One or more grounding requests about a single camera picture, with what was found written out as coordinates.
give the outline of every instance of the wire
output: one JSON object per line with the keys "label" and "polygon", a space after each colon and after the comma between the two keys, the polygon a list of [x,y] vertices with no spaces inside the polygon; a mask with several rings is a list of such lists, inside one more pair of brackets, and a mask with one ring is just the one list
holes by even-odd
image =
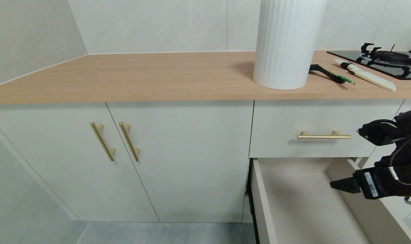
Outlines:
{"label": "wire", "polygon": [[403,185],[411,185],[411,183],[405,183],[399,180],[398,176],[395,173],[394,167],[392,166],[392,161],[394,160],[394,157],[396,156],[396,154],[398,154],[409,142],[410,142],[411,138],[408,138],[402,145],[401,147],[397,148],[391,155],[391,161],[389,163],[389,170],[391,171],[392,176],[394,177],[394,179],[396,179],[398,182],[400,182]]}
{"label": "wire", "polygon": [[410,199],[410,197],[404,197],[404,202],[405,202],[406,204],[411,205],[411,201],[409,201],[409,199]]}
{"label": "wire", "polygon": [[389,123],[391,125],[394,125],[396,127],[396,122],[390,119],[378,119],[378,120],[374,120],[369,122],[370,125],[374,125],[374,124],[380,124],[380,123]]}

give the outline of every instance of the white ribbed vase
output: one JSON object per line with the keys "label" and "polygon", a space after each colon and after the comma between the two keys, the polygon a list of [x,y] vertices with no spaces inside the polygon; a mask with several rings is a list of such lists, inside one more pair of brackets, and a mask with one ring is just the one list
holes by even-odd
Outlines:
{"label": "white ribbed vase", "polygon": [[327,0],[261,0],[254,81],[291,90],[306,84]]}

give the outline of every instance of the gold handle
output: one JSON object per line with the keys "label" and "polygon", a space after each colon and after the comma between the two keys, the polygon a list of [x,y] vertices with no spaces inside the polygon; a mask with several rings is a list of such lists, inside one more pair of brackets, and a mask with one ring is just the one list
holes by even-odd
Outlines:
{"label": "gold handle", "polygon": [[103,149],[105,150],[106,154],[108,155],[109,160],[111,162],[114,162],[114,158],[113,158],[112,154],[114,153],[115,148],[111,148],[111,150],[108,150],[108,147],[106,146],[105,141],[103,140],[102,136],[99,133],[99,130],[103,128],[103,124],[100,124],[99,126],[96,127],[96,124],[94,122],[91,122],[90,125],[91,125],[91,128],[93,128],[93,131],[97,136],[97,139],[99,139],[100,144],[102,144]]}
{"label": "gold handle", "polygon": [[123,135],[125,136],[125,139],[127,141],[127,145],[129,145],[130,151],[132,152],[133,157],[135,158],[135,161],[138,162],[139,161],[138,160],[138,153],[139,153],[140,149],[139,148],[136,148],[136,150],[134,149],[133,144],[130,141],[129,135],[127,133],[127,130],[130,128],[130,124],[124,125],[123,122],[120,122],[119,125],[120,125],[120,128],[121,128],[122,132],[123,132]]}
{"label": "gold handle", "polygon": [[297,139],[351,139],[351,135],[342,135],[336,130],[331,135],[308,135],[306,131],[302,131]]}

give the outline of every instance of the gas stove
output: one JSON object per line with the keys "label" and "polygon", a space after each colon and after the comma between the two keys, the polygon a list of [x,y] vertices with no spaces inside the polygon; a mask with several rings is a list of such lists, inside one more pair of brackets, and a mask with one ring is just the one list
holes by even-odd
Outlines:
{"label": "gas stove", "polygon": [[353,61],[397,79],[411,80],[411,51],[395,52],[394,47],[391,51],[381,50],[381,47],[368,50],[371,45],[374,44],[365,43],[360,51],[337,50],[329,51],[328,54]]}

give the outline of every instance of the wooden countertop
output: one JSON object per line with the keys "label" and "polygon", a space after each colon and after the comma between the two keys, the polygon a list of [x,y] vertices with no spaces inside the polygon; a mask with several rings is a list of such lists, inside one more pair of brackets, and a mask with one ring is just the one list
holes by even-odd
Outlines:
{"label": "wooden countertop", "polygon": [[185,100],[411,99],[411,80],[390,80],[381,89],[334,65],[315,51],[312,63],[357,85],[340,85],[319,72],[297,90],[274,90],[253,82],[255,52],[104,54],[61,63],[0,85],[0,104]]}

